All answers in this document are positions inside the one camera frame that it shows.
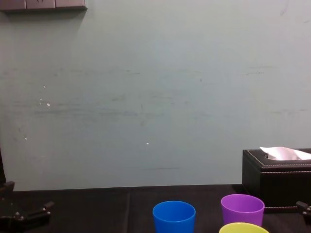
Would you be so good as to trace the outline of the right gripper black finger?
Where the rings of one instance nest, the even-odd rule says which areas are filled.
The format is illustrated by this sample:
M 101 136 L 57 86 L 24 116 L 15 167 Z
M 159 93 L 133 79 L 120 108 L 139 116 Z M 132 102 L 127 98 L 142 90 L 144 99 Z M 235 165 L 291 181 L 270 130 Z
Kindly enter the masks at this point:
M 302 201 L 297 201 L 296 206 L 298 208 L 298 212 L 301 213 L 305 217 L 310 217 L 311 216 L 311 207 Z

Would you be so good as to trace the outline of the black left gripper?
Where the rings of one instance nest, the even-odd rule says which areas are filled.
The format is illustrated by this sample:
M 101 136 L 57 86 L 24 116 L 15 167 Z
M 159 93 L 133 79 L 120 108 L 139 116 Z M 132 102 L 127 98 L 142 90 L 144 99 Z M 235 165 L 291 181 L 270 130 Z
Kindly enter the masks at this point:
M 9 181 L 0 186 L 0 213 L 11 214 L 13 212 L 13 201 L 11 195 L 15 182 Z M 42 207 L 31 211 L 14 211 L 14 216 L 2 216 L 0 218 L 1 232 L 25 232 L 49 224 L 51 209 L 54 202 L 49 201 Z

